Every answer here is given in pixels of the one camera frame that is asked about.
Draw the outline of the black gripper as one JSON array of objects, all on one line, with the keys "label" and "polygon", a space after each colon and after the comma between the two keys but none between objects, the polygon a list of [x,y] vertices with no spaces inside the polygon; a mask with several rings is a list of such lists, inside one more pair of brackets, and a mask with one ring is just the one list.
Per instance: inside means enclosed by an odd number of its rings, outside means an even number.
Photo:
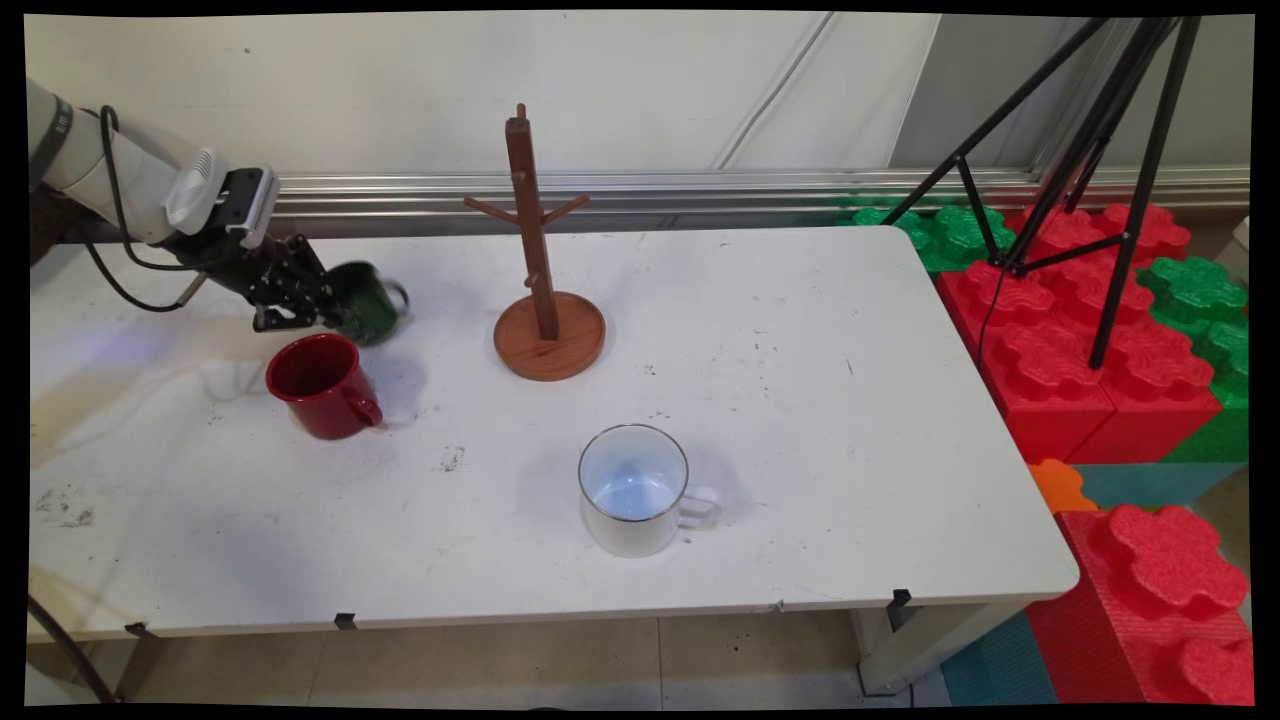
[{"label": "black gripper", "polygon": [[256,333],[340,324],[326,269],[305,234],[268,236],[256,249],[243,247],[239,236],[223,229],[175,232],[165,238],[165,250],[253,304]]}]

